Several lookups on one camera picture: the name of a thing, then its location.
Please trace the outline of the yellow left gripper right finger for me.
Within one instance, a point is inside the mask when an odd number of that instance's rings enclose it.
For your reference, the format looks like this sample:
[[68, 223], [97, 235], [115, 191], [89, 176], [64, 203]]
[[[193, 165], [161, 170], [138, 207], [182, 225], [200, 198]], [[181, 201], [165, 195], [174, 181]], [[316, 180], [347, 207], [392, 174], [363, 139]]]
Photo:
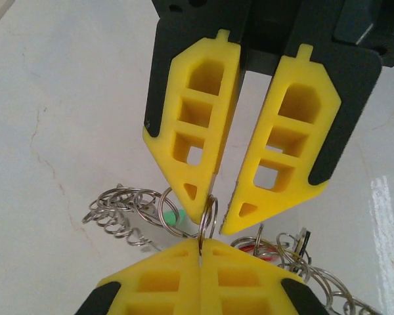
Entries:
[[217, 240], [206, 239], [201, 314], [325, 314], [302, 278]]

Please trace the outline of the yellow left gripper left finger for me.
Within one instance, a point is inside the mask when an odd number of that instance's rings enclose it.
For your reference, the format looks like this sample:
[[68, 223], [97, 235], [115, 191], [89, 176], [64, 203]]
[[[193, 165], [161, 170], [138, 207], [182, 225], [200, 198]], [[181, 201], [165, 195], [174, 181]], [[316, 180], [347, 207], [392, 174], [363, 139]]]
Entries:
[[199, 314], [198, 242], [185, 240], [107, 276], [77, 314]]

